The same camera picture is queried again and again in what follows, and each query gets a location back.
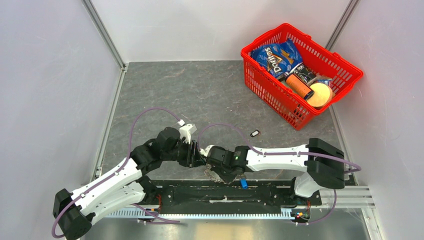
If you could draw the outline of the blue key tag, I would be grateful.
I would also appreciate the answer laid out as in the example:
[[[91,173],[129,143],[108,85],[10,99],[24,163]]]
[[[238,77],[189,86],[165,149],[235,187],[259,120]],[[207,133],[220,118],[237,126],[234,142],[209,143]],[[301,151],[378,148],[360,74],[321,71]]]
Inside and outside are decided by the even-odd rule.
[[[248,188],[248,183],[247,183],[247,180],[245,178],[241,178],[239,180],[239,182],[240,182],[240,186],[241,186],[242,189],[247,189]]]

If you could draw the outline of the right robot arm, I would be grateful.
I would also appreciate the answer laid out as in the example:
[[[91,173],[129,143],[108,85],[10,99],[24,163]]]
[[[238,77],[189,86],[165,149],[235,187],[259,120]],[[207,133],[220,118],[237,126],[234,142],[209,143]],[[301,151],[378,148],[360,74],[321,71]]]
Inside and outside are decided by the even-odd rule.
[[[242,189],[248,188],[246,173],[264,170],[301,172],[291,183],[289,200],[300,205],[320,189],[345,188],[344,153],[320,138],[310,138],[307,144],[287,148],[261,148],[242,145],[233,151],[209,145],[200,155],[225,183],[239,180]]]

